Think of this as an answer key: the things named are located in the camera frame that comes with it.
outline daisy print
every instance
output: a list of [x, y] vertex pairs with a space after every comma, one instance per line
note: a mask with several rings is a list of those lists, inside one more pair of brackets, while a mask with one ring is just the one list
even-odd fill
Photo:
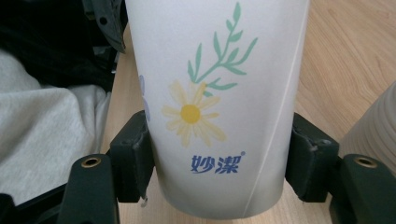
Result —
[[171, 96], [177, 106], [165, 105], [163, 115], [170, 120], [166, 123], [169, 131], [176, 132], [181, 137], [181, 145], [188, 147], [191, 138], [202, 139], [211, 147], [212, 139], [224, 141], [226, 135], [210, 120], [219, 116], [219, 113], [205, 111], [219, 102], [218, 96], [204, 97], [206, 84], [190, 84], [185, 91], [178, 81], [169, 86]]

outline gray fabric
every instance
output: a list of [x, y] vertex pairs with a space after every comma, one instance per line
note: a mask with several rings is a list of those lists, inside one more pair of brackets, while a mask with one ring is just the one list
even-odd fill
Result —
[[96, 86], [41, 86], [0, 50], [0, 192], [16, 204], [67, 181], [99, 152], [110, 94]]

